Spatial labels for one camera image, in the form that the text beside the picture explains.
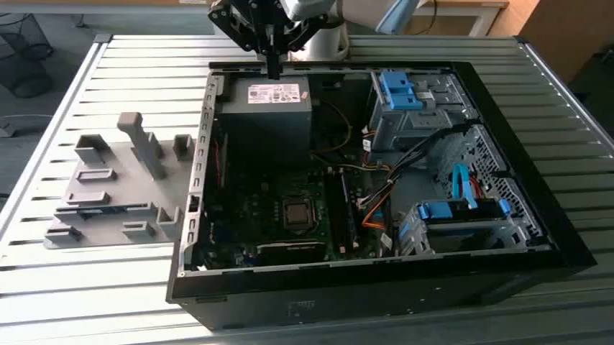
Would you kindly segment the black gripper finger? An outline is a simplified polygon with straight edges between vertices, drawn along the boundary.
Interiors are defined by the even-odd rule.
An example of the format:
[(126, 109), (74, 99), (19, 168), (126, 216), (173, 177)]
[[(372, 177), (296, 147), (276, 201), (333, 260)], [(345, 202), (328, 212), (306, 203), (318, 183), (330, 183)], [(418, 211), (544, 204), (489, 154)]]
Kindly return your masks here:
[(326, 23), (328, 15), (321, 14), (308, 18), (292, 30), (288, 30), (288, 24), (274, 25), (274, 78), (281, 78), (284, 57), (289, 52), (298, 52), (304, 48)]
[(265, 23), (258, 18), (261, 10), (257, 1), (215, 1), (209, 18), (217, 28), (246, 51), (255, 51), (266, 64), (269, 78), (276, 77), (276, 59), (270, 56), (270, 40)]

